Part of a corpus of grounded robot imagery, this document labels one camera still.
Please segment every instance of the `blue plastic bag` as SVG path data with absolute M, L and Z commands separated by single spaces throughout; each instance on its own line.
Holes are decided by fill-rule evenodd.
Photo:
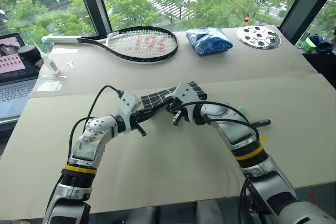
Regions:
M 186 36 L 199 56 L 206 56 L 224 52 L 233 44 L 219 28 L 189 29 Z

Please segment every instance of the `tennis racket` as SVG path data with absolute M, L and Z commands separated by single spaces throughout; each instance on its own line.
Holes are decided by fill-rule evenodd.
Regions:
M 135 26 L 107 34 L 105 45 L 95 39 L 106 36 L 44 36 L 43 42 L 88 43 L 129 61 L 158 62 L 172 57 L 179 41 L 168 30 L 153 26 Z

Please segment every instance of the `laptop keyboard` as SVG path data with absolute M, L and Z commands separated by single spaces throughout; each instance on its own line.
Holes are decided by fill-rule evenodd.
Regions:
M 0 87 L 0 102 L 7 101 L 28 95 L 33 89 L 35 82 L 12 84 L 7 87 Z

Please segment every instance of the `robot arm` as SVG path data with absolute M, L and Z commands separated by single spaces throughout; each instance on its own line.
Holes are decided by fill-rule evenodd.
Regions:
M 92 182 L 101 162 L 106 144 L 118 133 L 137 129 L 146 133 L 138 122 L 143 121 L 141 111 L 136 111 L 139 99 L 126 91 L 118 104 L 118 115 L 94 118 L 87 122 L 79 136 L 64 169 L 60 182 L 51 196 L 43 224 L 88 223 L 90 206 L 85 203 L 92 192 Z
M 201 101 L 187 83 L 181 83 L 172 93 L 173 102 L 168 110 L 176 112 L 173 124 L 186 121 L 202 125 L 209 123 L 217 129 L 222 140 L 237 159 L 240 170 L 248 179 L 247 189 L 265 214 L 272 214 L 281 224 L 336 223 L 316 206 L 299 201 L 294 188 L 274 159 L 266 153 L 254 130 L 250 127 L 224 120 L 246 120 L 237 112 L 223 106 Z

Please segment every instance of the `black cable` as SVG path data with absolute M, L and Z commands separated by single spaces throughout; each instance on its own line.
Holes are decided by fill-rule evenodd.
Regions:
M 57 184 L 61 182 L 62 178 L 63 178 L 63 174 L 61 174 L 61 176 L 59 177 L 59 179 L 57 180 L 57 182 L 56 182 L 56 184 L 55 184 L 55 186 L 54 186 L 54 188 L 53 188 L 53 191 L 52 191 L 52 193 L 51 193 L 51 195 L 50 195 L 50 197 L 49 197 L 49 200 L 48 200 L 47 209 L 48 209 L 49 204 L 50 204 L 50 202 L 51 202 L 51 198 L 53 197 L 53 195 L 54 195 L 54 193 L 55 193 Z
M 173 108 L 172 110 L 178 110 L 180 108 L 186 107 L 188 105 L 193 105 L 193 104 L 213 104 L 213 105 L 225 107 L 227 109 L 233 110 L 238 115 L 240 115 L 247 123 L 249 123 L 249 121 L 247 120 L 247 118 L 239 110 L 237 110 L 234 107 L 231 107 L 230 105 L 219 103 L 219 102 L 208 102 L 208 101 L 187 102 L 187 103 L 184 103 L 182 105 L 179 105 L 179 106 Z
M 261 224 L 267 224 L 266 218 L 261 212 L 258 212 L 258 216 Z
M 253 217 L 251 216 L 249 208 L 248 208 L 248 203 L 249 202 L 246 201 L 246 190 L 245 190 L 245 193 L 243 195 L 243 200 L 244 200 L 244 203 L 243 203 L 243 213 L 245 215 L 247 223 L 249 223 L 249 224 L 255 224 L 255 222 L 253 220 Z
M 94 118 L 94 117 L 89 116 L 89 117 L 87 117 L 87 118 L 82 118 L 82 119 L 78 120 L 78 121 L 74 124 L 74 126 L 72 127 L 72 130 L 71 130 L 71 133 L 70 133 L 70 138 L 69 138 L 68 159 L 69 159 L 69 157 L 70 157 L 70 155 L 71 155 L 71 150 L 72 150 L 72 138 L 73 138 L 73 136 L 74 136 L 74 132 L 75 132 L 75 129 L 76 129 L 77 125 L 78 125 L 80 122 L 84 121 L 84 120 L 89 120 L 89 119 L 92 119 L 92 118 Z
M 92 105 L 91 105 L 91 108 L 90 108 L 90 110 L 89 110 L 89 114 L 87 115 L 87 118 L 89 118 L 89 117 L 91 116 L 92 110 L 93 110 L 93 108 L 95 107 L 96 102 L 97 102 L 97 100 L 98 100 L 100 94 L 101 94 L 106 88 L 113 89 L 113 90 L 118 94 L 119 98 L 121 98 L 122 95 L 123 95 L 123 92 L 122 92 L 121 90 L 118 90 L 118 89 L 116 89 L 115 87 L 113 87 L 113 86 L 111 86 L 111 85 L 105 85 L 104 87 L 102 87 L 102 89 L 101 89 L 101 90 L 98 92 L 98 94 L 96 95 L 96 98 L 94 99 L 94 101 L 93 101 L 93 103 L 92 103 Z M 84 127 L 83 127 L 83 132 L 85 131 L 85 125 L 86 125 L 87 122 L 88 122 L 88 119 L 85 121 L 85 124 L 84 124 Z
M 249 123 L 239 121 L 239 120 L 233 120 L 233 119 L 209 119 L 206 122 L 228 122 L 228 123 L 238 123 L 238 124 L 245 125 L 245 126 L 251 128 L 252 130 L 254 130 L 254 132 L 256 133 L 256 138 L 259 141 L 259 132 L 258 132 L 257 128 L 253 127 Z
M 237 211 L 237 218 L 238 218 L 238 224 L 242 224 L 241 222 L 241 216 L 242 216 L 242 213 L 241 213 L 241 207 L 243 206 L 243 197 L 244 195 L 246 195 L 246 187 L 247 187 L 247 182 L 248 182 L 248 179 L 246 178 L 244 183 L 243 183 L 243 186 L 241 187 L 242 189 L 240 190 L 240 194 L 239 194 L 239 200 L 238 200 L 238 211 Z

